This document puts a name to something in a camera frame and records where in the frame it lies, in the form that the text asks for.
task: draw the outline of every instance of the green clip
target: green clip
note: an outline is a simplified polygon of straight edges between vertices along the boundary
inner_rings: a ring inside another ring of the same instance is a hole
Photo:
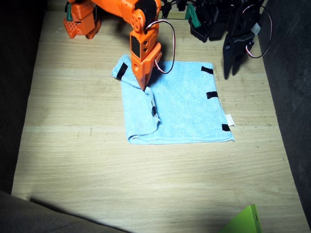
[[[247,206],[218,233],[262,233],[256,205]]]
[[[195,8],[192,4],[189,4],[187,7],[185,19],[189,19],[189,17],[191,18],[191,22],[195,28],[199,28],[201,26],[201,23],[195,12]]]
[[[66,20],[69,21],[69,22],[73,21],[73,18],[72,18],[72,15],[71,15],[71,3],[68,4]]]

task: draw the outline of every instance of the blue towel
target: blue towel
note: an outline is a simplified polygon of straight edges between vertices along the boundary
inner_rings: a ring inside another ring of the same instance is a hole
[[[168,70],[172,62],[160,62]],[[213,65],[175,62],[169,74],[154,69],[142,91],[124,55],[112,71],[121,79],[126,136],[133,144],[234,141],[220,105]]]

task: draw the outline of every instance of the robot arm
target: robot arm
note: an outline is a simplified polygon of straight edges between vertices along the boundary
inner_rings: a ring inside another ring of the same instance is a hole
[[[158,18],[160,0],[83,0],[79,3],[69,0],[69,2],[72,21],[67,15],[64,25],[70,38],[82,34],[92,39],[99,30],[100,21],[94,22],[93,18],[93,3],[107,12],[122,17],[132,26],[133,30],[130,32],[132,70],[141,89],[144,90],[155,60],[158,62],[162,55],[161,45],[157,42],[159,25],[154,24],[146,29]]]

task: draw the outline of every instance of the dark wall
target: dark wall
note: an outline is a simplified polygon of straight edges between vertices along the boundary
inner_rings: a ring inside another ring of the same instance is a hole
[[[6,1],[1,9],[0,190],[11,193],[46,3]]]
[[[273,40],[263,57],[296,188],[311,226],[311,1],[269,0]],[[259,33],[264,49],[270,21]]]

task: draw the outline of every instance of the wood grain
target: wood grain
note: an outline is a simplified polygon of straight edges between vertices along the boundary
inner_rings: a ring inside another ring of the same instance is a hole
[[[64,13],[45,15],[13,195],[136,233],[217,232],[257,204],[264,232],[310,232],[295,188],[262,59],[224,80],[221,41],[202,43],[171,20],[176,60],[212,62],[236,142],[139,146],[125,138],[120,82],[128,25],[102,21],[93,40],[70,40]],[[160,27],[164,59],[171,29]],[[253,48],[259,54],[259,44]]]

